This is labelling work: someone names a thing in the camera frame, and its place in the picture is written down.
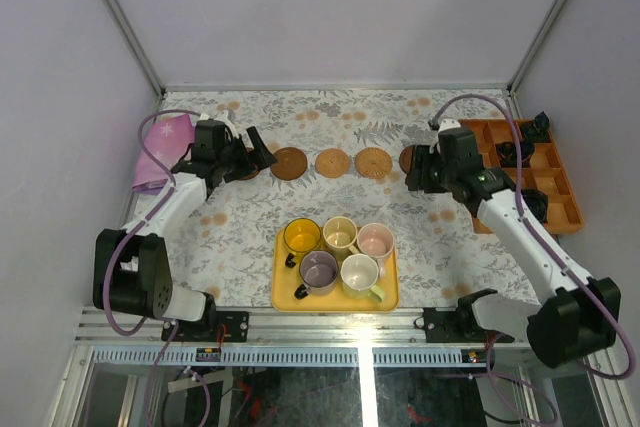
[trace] cable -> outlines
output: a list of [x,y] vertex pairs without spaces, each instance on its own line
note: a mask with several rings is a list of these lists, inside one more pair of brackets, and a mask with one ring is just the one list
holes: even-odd
[[489,417],[490,419],[495,420],[496,422],[499,422],[501,424],[506,424],[506,425],[520,425],[522,423],[522,421],[520,420],[504,420],[501,419],[500,417],[496,417],[493,414],[490,414],[489,412],[487,412],[486,410],[483,410],[484,415],[486,415],[487,417]]
[[142,317],[140,319],[140,322],[138,322],[138,324],[131,330],[124,330],[122,327],[118,325],[113,315],[113,311],[111,310],[111,301],[110,301],[110,295],[109,295],[111,292],[111,280],[113,277],[113,271],[115,270],[116,263],[120,258],[120,254],[122,253],[122,250],[129,243],[129,241],[140,231],[140,229],[142,229],[145,226],[146,222],[149,222],[153,218],[153,216],[167,203],[171,195],[173,195],[173,193],[175,192],[175,185],[176,185],[176,178],[174,177],[171,170],[167,168],[162,162],[160,162],[160,160],[158,160],[145,145],[144,127],[147,124],[147,122],[149,122],[152,119],[155,119],[160,115],[174,114],[174,113],[198,115],[198,116],[200,115],[198,112],[193,112],[191,110],[183,110],[183,109],[163,110],[160,112],[154,112],[153,114],[146,116],[138,126],[138,141],[140,142],[140,148],[147,155],[147,157],[151,159],[153,163],[155,163],[158,167],[160,167],[160,169],[162,169],[162,171],[167,175],[167,177],[169,178],[169,181],[173,184],[173,186],[170,187],[169,190],[167,190],[166,194],[160,199],[160,201],[156,204],[156,206],[153,209],[151,209],[151,211],[149,211],[149,213],[145,216],[145,218],[140,222],[138,222],[138,224],[136,224],[129,232],[127,232],[127,234],[118,243],[118,245],[113,251],[113,254],[111,255],[111,258],[109,259],[109,263],[107,264],[107,270],[104,274],[104,283],[102,287],[102,307],[104,309],[104,313],[107,316],[107,321],[109,322],[109,325],[111,326],[111,328],[115,330],[118,334],[125,337],[129,337],[135,334],[136,332],[138,332],[147,319],[146,317]]
[[247,395],[245,395],[244,401],[242,402],[242,405],[238,409],[238,412],[236,412],[236,415],[233,417],[233,420],[231,421],[230,425],[233,425],[236,423],[236,421],[238,420],[238,417],[240,416],[240,412],[242,412],[242,410],[245,408],[245,406],[249,402],[249,399],[251,398],[251,394],[253,393],[253,386],[255,385],[255,383],[256,383],[256,369],[254,368],[253,374],[251,375],[251,387],[249,387],[249,392],[247,392]]
[[[142,327],[142,325],[144,324],[144,322],[146,321],[146,317],[142,317],[140,319],[140,321],[138,322],[138,324],[131,330],[124,330],[122,327],[120,327],[118,325],[118,323],[116,322],[115,317],[113,315],[113,311],[111,310],[111,302],[110,302],[110,295],[109,295],[110,291],[111,291],[111,280],[112,280],[112,277],[113,277],[113,271],[115,270],[115,265],[116,265],[118,259],[120,258],[120,254],[122,253],[122,250],[124,249],[124,247],[136,235],[136,233],[138,233],[140,231],[140,229],[142,229],[146,225],[147,222],[151,221],[153,216],[160,211],[160,209],[167,203],[169,198],[175,192],[176,179],[175,179],[175,176],[173,175],[173,173],[171,172],[171,169],[169,169],[162,162],[160,162],[160,160],[157,159],[151,153],[151,151],[149,151],[149,149],[147,148],[147,146],[144,143],[144,127],[147,124],[147,122],[149,122],[152,119],[155,119],[156,117],[159,117],[161,115],[166,115],[166,114],[188,114],[188,115],[195,115],[195,116],[200,116],[201,115],[199,112],[194,112],[194,111],[191,111],[191,110],[168,109],[168,110],[164,110],[164,111],[160,111],[160,112],[154,112],[153,114],[148,115],[147,117],[145,117],[142,120],[142,122],[138,126],[138,141],[140,142],[140,147],[141,147],[142,151],[147,155],[147,157],[149,157],[149,159],[151,159],[151,161],[154,164],[156,164],[167,175],[167,177],[169,179],[169,182],[171,182],[173,185],[171,187],[169,187],[169,189],[167,190],[165,195],[149,211],[149,213],[145,216],[145,218],[143,220],[141,220],[140,222],[138,222],[138,224],[136,224],[122,238],[122,240],[118,243],[118,245],[114,249],[113,254],[111,255],[111,258],[109,259],[109,263],[107,264],[107,270],[105,272],[104,284],[103,284],[103,289],[102,289],[103,309],[104,309],[105,315],[107,317],[107,321],[109,322],[109,325],[111,326],[111,328],[115,332],[117,332],[118,334],[120,334],[122,336],[126,336],[126,337],[131,336],[131,335],[135,334],[136,332],[138,332],[140,330],[140,328]],[[225,118],[223,120],[223,122],[229,127],[229,129],[232,132],[232,135],[235,132],[235,137],[238,137],[237,130],[235,129],[235,126],[229,121],[229,119]],[[147,385],[145,386],[145,393],[144,393],[145,413],[146,413],[146,416],[147,416],[147,424],[149,426],[151,426],[151,427],[153,427],[153,424],[151,422],[151,419],[149,418],[149,385],[151,384],[151,379],[153,378],[153,375],[155,373],[155,369],[156,369],[158,363],[160,362],[160,359],[164,356],[165,351],[169,347],[169,344],[171,343],[171,341],[175,337],[177,331],[178,331],[178,322],[175,321],[175,325],[173,327],[173,330],[171,331],[171,334],[169,335],[169,338],[165,342],[164,346],[162,347],[162,349],[158,353],[158,356],[154,360],[153,365],[151,366],[151,370],[149,372],[149,379],[147,381]],[[204,382],[204,380],[202,379],[200,374],[198,374],[197,372],[194,372],[194,371],[190,371],[190,372],[193,374],[193,376],[198,381],[200,381],[200,383],[202,383],[202,386],[205,389],[206,408],[205,408],[204,416],[203,416],[202,421],[201,421],[200,426],[199,426],[199,427],[202,427],[207,422],[207,419],[209,417],[209,411],[211,409],[211,396],[209,394],[209,389],[207,388],[207,384]]]
[[229,130],[231,131],[231,135],[233,136],[234,139],[239,139],[240,138],[240,134],[238,134],[238,130],[236,129],[236,126],[233,125],[233,123],[231,123],[231,121],[229,120],[229,111],[228,110],[223,110],[221,113],[221,119],[218,120],[222,120],[222,122],[224,122],[224,124],[229,127]]
[[[176,380],[179,380],[180,377],[182,377],[183,372],[178,372],[178,375],[176,375],[172,382],[175,382]],[[167,391],[166,394],[164,394],[164,397],[162,398],[162,405],[160,407],[160,425],[162,425],[162,427],[166,427],[167,423],[164,421],[164,417],[165,417],[165,413],[167,410],[167,402],[169,401],[169,391]]]
[[[491,369],[491,353],[493,352],[493,346],[503,336],[504,334],[498,333],[487,344],[487,360],[486,360],[487,371],[485,373],[443,374],[443,375],[438,375],[438,377],[446,378],[446,379],[469,379],[469,380],[486,377],[487,379],[489,379],[489,383],[491,384],[491,387],[493,388],[496,395],[500,398],[502,403],[506,405],[509,410],[514,412],[520,419],[522,419],[522,421],[528,422],[533,425],[539,425],[541,427],[549,427],[549,426],[555,425],[560,419],[560,415],[558,414],[558,409],[556,408],[553,401],[544,393],[542,389],[522,379],[518,379],[517,377],[513,377],[507,374],[497,373]],[[496,384],[495,379],[506,380],[511,382],[512,384],[515,384],[521,387],[528,387],[529,389],[531,389],[535,394],[537,394],[542,400],[544,400],[547,403],[547,405],[551,409],[551,414],[553,418],[548,422],[543,422],[540,420],[531,419],[527,417],[527,414],[525,412],[519,411],[516,406],[514,406],[511,402],[509,402],[509,400],[504,396],[502,391],[498,388],[498,385]]]
[[[391,373],[388,373],[388,374],[380,374],[380,375],[376,376],[376,379],[380,379],[381,377],[391,377],[391,376],[394,376],[394,375],[406,374],[410,370],[411,369],[405,369],[405,370],[400,370],[400,371],[397,371],[397,372],[391,372]],[[269,420],[271,417],[273,417],[275,414],[277,414],[278,411],[281,410],[283,407],[288,407],[288,406],[294,404],[298,400],[302,400],[302,399],[305,399],[305,398],[307,398],[307,397],[309,397],[311,395],[320,394],[322,392],[325,392],[327,390],[332,390],[332,389],[335,389],[337,387],[342,387],[343,385],[351,384],[353,382],[354,382],[354,379],[345,380],[344,382],[338,382],[336,384],[331,384],[331,385],[328,385],[326,387],[321,387],[319,389],[312,390],[311,392],[305,392],[304,394],[297,395],[297,396],[293,397],[292,399],[289,399],[289,401],[284,403],[283,405],[271,407],[271,409],[269,409],[269,411],[266,414],[264,414],[264,416],[254,425],[254,427],[260,427],[265,421]]]
[[414,329],[418,329],[418,330],[425,330],[424,325],[423,325],[422,327],[420,327],[420,326],[418,325],[418,321],[419,321],[420,319],[423,319],[423,320],[424,320],[424,317],[421,315],[420,317],[416,317],[416,318],[414,319],[414,321],[413,321],[413,328],[414,328]]
[[[220,335],[220,327],[222,326],[222,335]],[[220,351],[220,355],[222,355],[222,346],[224,345],[224,339],[227,336],[227,326],[223,323],[218,325],[218,350]]]
[[525,216],[524,207],[522,205],[522,202],[523,202],[522,201],[522,150],[520,149],[520,142],[518,141],[518,131],[517,131],[516,125],[509,111],[507,111],[504,107],[502,107],[498,102],[496,102],[492,98],[487,97],[485,95],[463,94],[463,95],[454,97],[453,99],[446,102],[442,107],[440,107],[440,110],[438,110],[438,112],[433,117],[431,122],[436,123],[440,118],[440,116],[444,113],[444,111],[447,108],[449,108],[450,105],[452,105],[454,102],[457,102],[458,100],[463,100],[463,99],[479,99],[485,102],[489,102],[493,106],[497,107],[498,110],[502,112],[502,115],[504,115],[504,117],[507,119],[509,123],[509,127],[511,128],[511,134],[513,135],[513,141],[516,146],[516,156],[518,158],[518,162],[516,165],[516,194],[515,195],[516,195],[516,208],[518,210],[518,215],[520,216],[520,219],[522,220],[523,225],[527,228],[527,230],[533,236],[533,238],[536,239],[536,241],[538,242],[538,244],[540,244],[540,246],[544,249],[544,251],[554,260],[554,262],[558,264],[560,269],[565,274],[567,274],[567,276],[573,281],[573,283],[576,284],[578,288],[582,290],[582,292],[584,292],[584,294],[589,298],[589,300],[591,300],[591,302],[593,302],[593,304],[598,308],[598,310],[603,315],[603,317],[607,320],[607,322],[611,324],[613,329],[616,331],[616,334],[618,334],[620,341],[622,342],[625,350],[627,351],[627,356],[629,357],[629,365],[627,366],[627,369],[620,374],[608,374],[606,372],[596,370],[593,367],[583,364],[581,362],[578,362],[578,364],[584,367],[591,374],[597,375],[598,377],[602,377],[604,379],[622,380],[622,379],[629,378],[636,370],[636,354],[633,349],[631,339],[629,339],[626,332],[622,329],[622,327],[616,321],[613,315],[611,315],[611,312],[609,312],[609,309],[607,309],[605,305],[600,301],[600,299],[598,299],[598,297],[596,297],[596,295],[593,292],[591,292],[591,289],[589,289],[587,284],[585,284],[569,268],[569,266],[556,253],[556,251],[549,244],[547,244],[547,242],[542,238],[542,236],[536,231],[533,224],[531,224],[529,219]]

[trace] mug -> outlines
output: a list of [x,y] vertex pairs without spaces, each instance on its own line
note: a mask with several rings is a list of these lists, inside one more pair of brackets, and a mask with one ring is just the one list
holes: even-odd
[[322,237],[327,247],[338,256],[360,253],[353,245],[356,243],[357,236],[356,224],[353,220],[343,216],[329,219],[322,229]]
[[309,219],[296,219],[284,229],[284,244],[289,251],[284,265],[294,268],[302,258],[320,245],[322,232],[318,224]]
[[378,262],[380,277],[386,275],[384,264],[396,245],[389,227],[379,223],[367,224],[358,232],[358,248],[363,254]]
[[338,271],[338,261],[329,252],[309,252],[300,262],[302,284],[294,292],[294,297],[302,300],[309,294],[327,295],[336,285]]
[[376,285],[378,281],[378,263],[365,254],[347,257],[340,269],[342,290],[352,299],[372,298],[382,302],[387,298],[384,290]]

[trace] pink mug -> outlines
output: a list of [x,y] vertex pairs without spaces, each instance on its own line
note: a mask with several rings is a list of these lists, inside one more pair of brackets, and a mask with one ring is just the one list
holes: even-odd
[[363,254],[378,262],[380,277],[386,275],[384,264],[391,257],[395,246],[393,233],[386,225],[367,224],[358,232],[358,248]]

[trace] green mug handle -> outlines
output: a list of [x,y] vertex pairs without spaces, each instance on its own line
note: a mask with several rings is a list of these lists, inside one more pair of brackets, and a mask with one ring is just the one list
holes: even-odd
[[387,294],[385,294],[384,290],[382,290],[380,287],[374,285],[369,291],[369,297],[371,297],[376,302],[384,302],[384,299],[387,298]]

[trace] white mug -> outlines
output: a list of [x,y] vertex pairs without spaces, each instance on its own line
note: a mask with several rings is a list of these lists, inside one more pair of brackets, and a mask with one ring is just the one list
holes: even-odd
[[347,257],[340,269],[342,290],[352,299],[371,298],[383,302],[387,298],[384,290],[376,285],[379,278],[378,264],[365,254]]

